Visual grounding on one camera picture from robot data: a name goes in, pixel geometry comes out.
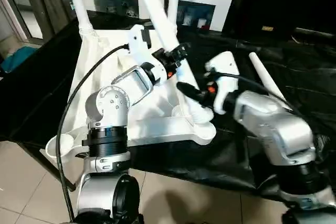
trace white cup holder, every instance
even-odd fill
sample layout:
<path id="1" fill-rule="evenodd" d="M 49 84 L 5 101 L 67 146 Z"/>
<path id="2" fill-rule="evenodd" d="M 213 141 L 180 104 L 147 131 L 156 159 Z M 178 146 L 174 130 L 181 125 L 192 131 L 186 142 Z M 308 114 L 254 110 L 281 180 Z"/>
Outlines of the white cup holder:
<path id="1" fill-rule="evenodd" d="M 74 138 L 69 134 L 62 134 L 60 138 L 61 158 L 62 162 L 69 161 L 69 153 L 74 146 Z M 56 162 L 56 136 L 49 140 L 46 146 L 46 153 Z"/>

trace curtain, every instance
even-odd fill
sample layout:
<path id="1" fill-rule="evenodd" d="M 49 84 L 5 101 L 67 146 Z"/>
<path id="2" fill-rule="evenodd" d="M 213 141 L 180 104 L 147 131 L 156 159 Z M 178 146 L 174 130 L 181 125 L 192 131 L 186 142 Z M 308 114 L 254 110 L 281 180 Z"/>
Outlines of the curtain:
<path id="1" fill-rule="evenodd" d="M 72 20 L 70 0 L 29 0 L 47 42 Z"/>

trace black cable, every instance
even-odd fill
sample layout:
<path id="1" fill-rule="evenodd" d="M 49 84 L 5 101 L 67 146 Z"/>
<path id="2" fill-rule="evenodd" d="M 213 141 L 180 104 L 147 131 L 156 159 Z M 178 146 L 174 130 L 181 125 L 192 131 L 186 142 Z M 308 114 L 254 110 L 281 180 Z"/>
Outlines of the black cable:
<path id="1" fill-rule="evenodd" d="M 219 73 L 219 72 L 216 72 L 214 73 L 214 75 L 216 77 L 222 77 L 222 76 L 225 76 L 225 77 L 232 77 L 232 78 L 236 78 L 238 80 L 242 80 L 242 81 L 245 81 L 255 87 L 257 87 L 258 89 L 260 90 L 263 90 L 269 94 L 271 94 L 273 97 L 279 99 L 281 102 L 283 102 L 285 105 L 287 105 L 289 108 L 291 108 L 293 110 L 293 112 L 304 119 L 304 116 L 302 115 L 302 113 L 295 107 L 293 106 L 291 103 L 287 102 L 285 99 L 283 99 L 282 97 L 278 96 L 277 94 L 275 94 L 274 92 L 270 91 L 269 89 L 265 88 L 263 85 L 259 84 L 258 82 L 256 81 L 253 81 L 253 80 L 250 80 L 246 77 L 243 77 L 243 76 L 238 76 L 236 74 L 231 74 L 231 73 Z"/>
<path id="2" fill-rule="evenodd" d="M 65 202 L 66 202 L 67 208 L 68 208 L 70 222 L 74 221 L 75 216 L 74 216 L 74 213 L 73 213 L 73 209 L 72 209 L 72 205 L 71 205 L 71 201 L 70 201 L 70 196 L 69 196 L 69 192 L 68 192 L 67 185 L 66 185 L 66 178 L 65 178 L 65 175 L 64 175 L 63 166 L 62 166 L 62 162 L 61 162 L 60 137 L 61 137 L 62 126 L 63 126 L 65 117 L 67 115 L 67 112 L 68 112 L 68 110 L 70 108 L 70 105 L 71 105 L 72 101 L 74 100 L 74 98 L 75 98 L 78 90 L 83 85 L 83 83 L 86 81 L 86 79 L 92 74 L 92 72 L 104 60 L 106 60 L 111 54 L 115 53 L 116 51 L 118 51 L 120 49 L 129 49 L 129 47 L 128 47 L 127 44 L 125 44 L 123 46 L 114 48 L 113 50 L 109 51 L 96 64 L 94 64 L 94 66 L 85 74 L 85 76 L 83 77 L 83 79 L 80 80 L 80 82 L 78 83 L 78 85 L 76 86 L 75 90 L 73 91 L 73 93 L 71 94 L 71 96 L 70 96 L 70 98 L 68 100 L 68 103 L 67 103 L 67 105 L 66 105 L 66 107 L 65 107 L 65 109 L 63 111 L 61 120 L 60 120 L 59 125 L 58 125 L 57 136 L 56 136 L 56 159 L 57 159 L 58 170 L 59 170 L 59 173 L 60 173 L 60 180 L 61 180 L 61 184 L 62 184 L 64 199 L 65 199 Z"/>

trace tile floor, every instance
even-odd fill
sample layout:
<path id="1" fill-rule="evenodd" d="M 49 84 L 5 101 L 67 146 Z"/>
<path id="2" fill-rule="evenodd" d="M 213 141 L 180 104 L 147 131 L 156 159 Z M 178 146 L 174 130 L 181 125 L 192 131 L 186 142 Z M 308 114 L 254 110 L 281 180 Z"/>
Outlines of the tile floor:
<path id="1" fill-rule="evenodd" d="M 82 160 L 77 158 L 65 167 L 72 181 L 81 170 Z M 139 170 L 130 173 L 141 188 L 140 212 L 146 224 L 280 224 L 286 211 L 279 202 Z M 70 197 L 75 203 L 77 192 Z M 0 142 L 0 223 L 67 220 L 60 183 L 16 144 Z"/>

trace table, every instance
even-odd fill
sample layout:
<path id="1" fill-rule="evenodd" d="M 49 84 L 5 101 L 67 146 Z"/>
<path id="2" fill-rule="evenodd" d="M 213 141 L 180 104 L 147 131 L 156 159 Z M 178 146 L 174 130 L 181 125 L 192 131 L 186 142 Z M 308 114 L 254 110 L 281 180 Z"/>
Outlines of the table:
<path id="1" fill-rule="evenodd" d="M 129 29 L 144 21 L 90 13 L 95 29 Z M 188 61 L 200 87 L 204 86 L 204 63 L 218 53 L 230 50 L 241 75 L 258 81 L 248 59 L 256 51 L 284 96 L 307 115 L 314 132 L 330 139 L 317 138 L 322 169 L 328 168 L 336 182 L 335 131 L 336 52 L 332 48 L 276 42 L 262 45 L 223 37 L 220 33 L 196 33 L 187 28 L 178 32 L 180 42 L 191 42 Z M 51 168 L 36 152 L 56 134 L 67 102 L 81 39 L 78 24 L 71 22 L 51 41 L 41 47 L 13 73 L 0 81 L 2 118 L 0 140 L 17 142 L 51 173 Z M 240 89 L 249 89 L 239 83 Z M 193 141 L 164 143 L 130 148 L 132 167 L 148 172 L 190 180 L 218 188 L 247 191 L 280 200 L 272 166 L 258 140 L 248 134 L 228 115 L 215 116 L 217 135 L 206 146 Z"/>

